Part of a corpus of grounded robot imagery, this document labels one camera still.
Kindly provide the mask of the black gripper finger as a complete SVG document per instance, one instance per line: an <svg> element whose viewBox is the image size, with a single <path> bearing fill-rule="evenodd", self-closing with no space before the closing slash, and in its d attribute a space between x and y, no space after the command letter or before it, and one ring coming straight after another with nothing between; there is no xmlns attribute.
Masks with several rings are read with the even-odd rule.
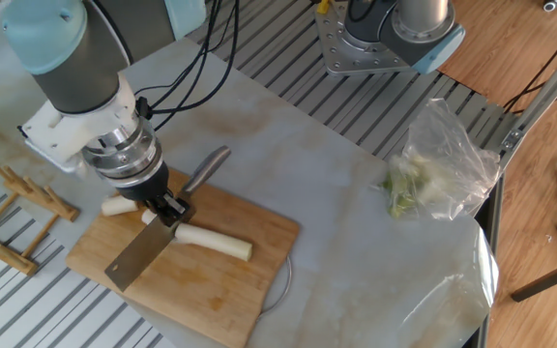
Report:
<svg viewBox="0 0 557 348"><path fill-rule="evenodd" d="M171 191L164 195L164 200L169 212L176 217L184 217L192 211L192 204L186 198L174 195Z"/></svg>
<svg viewBox="0 0 557 348"><path fill-rule="evenodd" d="M164 196L149 199L147 201L147 206L166 226L172 226L177 220L182 218L176 217L169 212L166 201L164 200Z"/></svg>

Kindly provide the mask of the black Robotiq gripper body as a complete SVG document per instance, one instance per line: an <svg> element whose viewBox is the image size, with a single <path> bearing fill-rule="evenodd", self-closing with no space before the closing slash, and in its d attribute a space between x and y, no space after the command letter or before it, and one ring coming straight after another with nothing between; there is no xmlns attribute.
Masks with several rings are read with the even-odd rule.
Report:
<svg viewBox="0 0 557 348"><path fill-rule="evenodd" d="M163 197L168 192L169 170L165 163L148 180L129 188L117 188L117 191L133 201L147 201Z"/></svg>

